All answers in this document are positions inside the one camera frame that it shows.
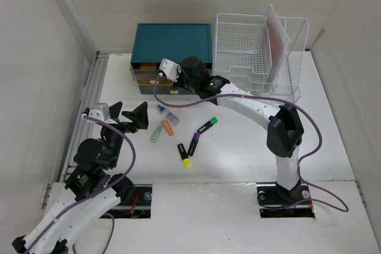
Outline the clear blue cap bottle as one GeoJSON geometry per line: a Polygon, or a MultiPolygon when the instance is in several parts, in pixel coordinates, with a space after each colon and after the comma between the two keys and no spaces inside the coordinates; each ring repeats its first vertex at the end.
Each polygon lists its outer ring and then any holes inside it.
{"type": "Polygon", "coordinates": [[[161,105],[157,105],[157,108],[160,112],[160,114],[165,117],[169,122],[171,122],[173,125],[178,126],[180,123],[180,120],[169,110],[167,110],[165,107],[161,105]]]}

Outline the green cap black highlighter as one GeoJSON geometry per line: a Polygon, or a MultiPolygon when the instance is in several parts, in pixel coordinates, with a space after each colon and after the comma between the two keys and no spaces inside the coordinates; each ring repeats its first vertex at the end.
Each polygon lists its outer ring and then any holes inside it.
{"type": "Polygon", "coordinates": [[[212,126],[214,126],[218,122],[218,119],[216,117],[213,117],[209,121],[207,121],[205,124],[203,124],[199,129],[197,129],[197,132],[199,134],[204,133],[208,129],[210,129],[212,126]]]}

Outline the purple cap black highlighter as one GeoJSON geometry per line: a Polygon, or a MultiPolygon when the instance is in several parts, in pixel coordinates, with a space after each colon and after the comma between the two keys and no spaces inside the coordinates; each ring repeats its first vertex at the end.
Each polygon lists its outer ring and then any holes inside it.
{"type": "Polygon", "coordinates": [[[190,142],[189,148],[188,148],[188,155],[193,156],[195,153],[195,149],[197,147],[197,144],[199,142],[200,134],[198,132],[194,133],[193,138],[190,142]]]}

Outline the yellow cap black highlighter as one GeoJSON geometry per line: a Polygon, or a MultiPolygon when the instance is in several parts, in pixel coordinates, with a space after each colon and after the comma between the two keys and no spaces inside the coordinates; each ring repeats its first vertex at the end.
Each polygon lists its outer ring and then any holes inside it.
{"type": "Polygon", "coordinates": [[[182,159],[182,164],[185,168],[190,168],[192,166],[191,161],[188,157],[187,152],[185,151],[185,147],[182,143],[177,145],[180,157],[182,159]]]}

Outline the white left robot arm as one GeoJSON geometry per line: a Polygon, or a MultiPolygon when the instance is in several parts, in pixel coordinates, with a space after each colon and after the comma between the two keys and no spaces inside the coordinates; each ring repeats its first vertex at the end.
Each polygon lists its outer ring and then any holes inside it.
{"type": "Polygon", "coordinates": [[[131,144],[126,135],[148,128],[148,104],[132,111],[122,111],[122,106],[122,102],[93,104],[82,112],[84,120],[102,127],[100,137],[79,145],[76,167],[56,202],[29,234],[12,242],[17,253],[68,253],[91,223],[133,199],[135,185],[127,174],[107,171],[117,166],[123,142],[131,144]]]}

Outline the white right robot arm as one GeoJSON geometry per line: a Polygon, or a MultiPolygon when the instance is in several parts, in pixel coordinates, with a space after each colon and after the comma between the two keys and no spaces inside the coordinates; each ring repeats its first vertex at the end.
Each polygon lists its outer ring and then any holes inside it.
{"type": "Polygon", "coordinates": [[[236,111],[267,132],[266,145],[276,158],[276,196],[281,204],[294,203],[301,185],[297,161],[304,134],[296,108],[290,103],[274,104],[250,98],[249,93],[228,79],[210,75],[197,57],[188,57],[179,64],[164,59],[161,68],[176,87],[196,93],[200,99],[214,105],[236,111]]]}

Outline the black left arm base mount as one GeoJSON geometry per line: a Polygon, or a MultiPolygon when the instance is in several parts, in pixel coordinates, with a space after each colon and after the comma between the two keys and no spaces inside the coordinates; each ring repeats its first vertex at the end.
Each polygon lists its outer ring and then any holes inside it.
{"type": "Polygon", "coordinates": [[[111,208],[107,213],[115,219],[149,219],[151,217],[152,185],[137,184],[133,197],[111,208]]]}

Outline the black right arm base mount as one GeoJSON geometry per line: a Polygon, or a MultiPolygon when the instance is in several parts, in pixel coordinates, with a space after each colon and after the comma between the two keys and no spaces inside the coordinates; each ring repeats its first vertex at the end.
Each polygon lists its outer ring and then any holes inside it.
{"type": "Polygon", "coordinates": [[[310,190],[300,182],[287,190],[277,183],[257,183],[261,218],[315,218],[310,190]]]}

